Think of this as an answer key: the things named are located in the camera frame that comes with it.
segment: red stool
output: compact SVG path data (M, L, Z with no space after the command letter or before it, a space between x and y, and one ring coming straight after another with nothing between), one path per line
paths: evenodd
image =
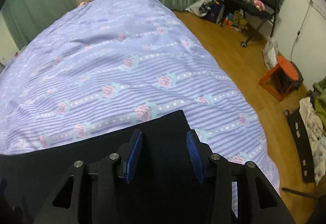
M290 92L292 85L299 80L298 72L296 71L295 67L284 57L281 55L277 56L278 64L272 68L263 78L260 79L259 85L261 85L264 89L266 89L268 92L273 94L279 101L282 101ZM282 70L291 80L291 84L286 89L286 91L283 91L283 87L281 84L281 81L278 77L277 71ZM273 87L270 84L266 84L265 81L271 77L273 74L276 76L277 84L280 87L279 90L277 90L275 87Z

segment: white wall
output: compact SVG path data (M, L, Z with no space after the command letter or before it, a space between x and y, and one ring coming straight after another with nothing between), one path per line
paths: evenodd
M314 0L326 11L325 0ZM290 59L291 48L296 38L309 0L285 0L278 15L274 37L278 41L280 52ZM254 27L260 22L255 17L248 18ZM266 23L260 32L267 38L272 25ZM293 51L292 61L298 66L308 89L315 81L326 75L326 20L311 9L301 31L299 42Z

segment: plastic bag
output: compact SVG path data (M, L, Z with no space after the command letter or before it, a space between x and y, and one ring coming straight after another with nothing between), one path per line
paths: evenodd
M263 50L263 57L265 66L271 70L278 63L276 57L278 56L278 43L271 37L268 39L265 48Z
M208 9L207 11L205 12L201 12L200 11L200 7L203 5L203 4L206 4L206 3L209 3L211 2L212 0L200 0L200 1L197 1L195 2L194 4L190 5L188 8L186 8L185 10L186 11L189 11L191 12L192 14L195 14L196 16L198 17L204 17L207 15L208 13Z

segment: cable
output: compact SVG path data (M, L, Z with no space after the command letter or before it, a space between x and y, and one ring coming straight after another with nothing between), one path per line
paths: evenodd
M304 20L302 21L301 27L300 27L299 31L297 32L297 37L296 37L296 39L294 40L294 43L293 43L293 46L292 46L292 49L291 49L291 61L292 61L293 49L294 49L294 47L295 47L295 44L299 41L299 36L300 36L300 34L301 34L301 30L302 30L302 28L303 28L303 26L304 26L305 19L307 18L307 15L308 15L308 12L309 12L310 6L311 6L311 1L309 2L309 6L308 6L307 12L306 12L306 14L305 14L305 16L304 16Z

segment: pink rose pattern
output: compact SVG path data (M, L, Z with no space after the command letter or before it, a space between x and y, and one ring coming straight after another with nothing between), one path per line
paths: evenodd
M120 41L124 41L124 40L127 39L127 36L124 33L120 33L119 34L119 39L120 39Z
M55 92L55 89L48 89L46 91L46 94L53 94Z
M139 105L136 107L135 112L137 117L142 122L147 122L151 119L151 110L146 105Z
M190 41L181 41L182 45L185 47L185 48L189 48L191 46L191 42Z
M115 89L111 85L102 87L102 96L105 98L111 98L115 94Z
M55 64L59 64L61 62L61 57L55 57L53 61Z
M130 69L135 66L134 60L131 57L125 58L123 64Z
M84 138L86 136L86 127L83 124L76 124L75 125L75 132L76 132L76 137L78 138Z
M157 28L158 33L164 33L164 28L163 27L158 27Z
M70 69L72 69L72 66L71 65L68 65L68 66L65 67L65 70L66 71L69 71Z
M80 81L80 82L85 82L85 81L87 81L87 80L89 80L89 79L90 79L89 76L87 76L87 75L82 75L82 76L80 76L79 81Z
M47 147L48 146L48 142L47 142L47 139L46 139L45 135L40 136L40 144L41 144L42 147Z
M209 100L207 98L204 98L204 97L198 97L196 99L196 102L201 102L201 103L204 103L204 104L209 104Z
M24 139L19 139L17 146L18 147L24 147L26 145L26 141Z
M245 163L242 156L233 156L229 161L239 163L239 164Z
M58 104L58 111L60 114L65 114L67 112L67 104L65 102L60 102Z
M241 125L247 124L247 118L243 114L239 114L239 121Z
M144 49L145 49L145 50L152 50L152 47L151 47L150 45L145 45L145 46L144 46Z
M168 76L159 77L159 84L162 88L170 88L172 83L172 79Z

